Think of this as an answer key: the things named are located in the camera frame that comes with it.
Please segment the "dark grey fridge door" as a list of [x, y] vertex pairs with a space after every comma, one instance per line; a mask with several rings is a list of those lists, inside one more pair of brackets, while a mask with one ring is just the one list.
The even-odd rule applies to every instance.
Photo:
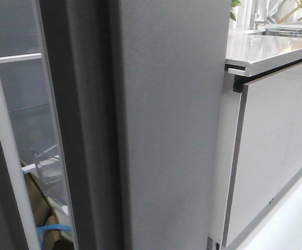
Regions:
[[36, 1], [78, 249], [206, 249], [230, 1]]

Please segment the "white fridge interior shelves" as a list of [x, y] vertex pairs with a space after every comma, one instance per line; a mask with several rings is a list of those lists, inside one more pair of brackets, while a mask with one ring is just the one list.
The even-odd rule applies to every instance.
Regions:
[[56, 147], [43, 45], [34, 1], [0, 1], [0, 79], [18, 155]]

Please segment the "clear plastic bag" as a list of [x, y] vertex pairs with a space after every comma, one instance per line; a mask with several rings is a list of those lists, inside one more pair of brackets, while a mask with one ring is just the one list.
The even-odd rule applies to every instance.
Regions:
[[60, 224], [71, 226], [69, 196], [64, 169], [56, 147], [31, 149], [35, 164], [36, 182]]

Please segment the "grey kitchen counter cabinet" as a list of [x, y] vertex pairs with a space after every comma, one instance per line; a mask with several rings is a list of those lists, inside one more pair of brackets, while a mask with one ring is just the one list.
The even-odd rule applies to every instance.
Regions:
[[[301, 27], [302, 22], [262, 28]], [[302, 38], [229, 31], [209, 236], [232, 249], [302, 175]]]

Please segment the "brown cardboard box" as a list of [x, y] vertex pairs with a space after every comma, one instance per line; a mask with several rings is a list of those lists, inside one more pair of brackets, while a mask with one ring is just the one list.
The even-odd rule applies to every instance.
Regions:
[[21, 162], [24, 180], [31, 204], [40, 249], [75, 249], [71, 226], [58, 222], [39, 185], [36, 182], [35, 164]]

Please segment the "steel sink faucet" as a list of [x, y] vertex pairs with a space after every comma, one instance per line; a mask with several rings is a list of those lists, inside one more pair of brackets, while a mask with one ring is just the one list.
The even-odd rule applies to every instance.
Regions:
[[252, 0], [249, 19], [249, 28], [257, 29], [259, 25], [274, 23], [269, 15], [270, 1]]

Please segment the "green plant leaves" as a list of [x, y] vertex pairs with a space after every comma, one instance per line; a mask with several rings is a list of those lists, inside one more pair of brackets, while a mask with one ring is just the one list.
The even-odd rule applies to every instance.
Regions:
[[231, 10], [230, 10], [230, 19], [233, 21], [237, 21], [237, 14], [235, 13], [235, 8], [238, 6], [242, 6], [242, 2], [240, 0], [231, 0]]

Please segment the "stainless steel sink basin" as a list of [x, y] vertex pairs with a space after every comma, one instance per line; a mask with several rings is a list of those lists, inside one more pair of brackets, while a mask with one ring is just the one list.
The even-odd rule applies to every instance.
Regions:
[[246, 33], [248, 35], [264, 35], [264, 36], [279, 36], [288, 38], [302, 38], [301, 27], [275, 27], [265, 28], [261, 30], [254, 30]]

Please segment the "white paper towel roll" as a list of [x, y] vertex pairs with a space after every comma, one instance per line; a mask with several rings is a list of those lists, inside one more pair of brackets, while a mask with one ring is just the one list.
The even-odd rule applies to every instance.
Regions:
[[291, 0], [276, 1], [276, 9], [271, 16], [275, 23], [278, 23], [284, 16], [296, 7], [296, 3]]

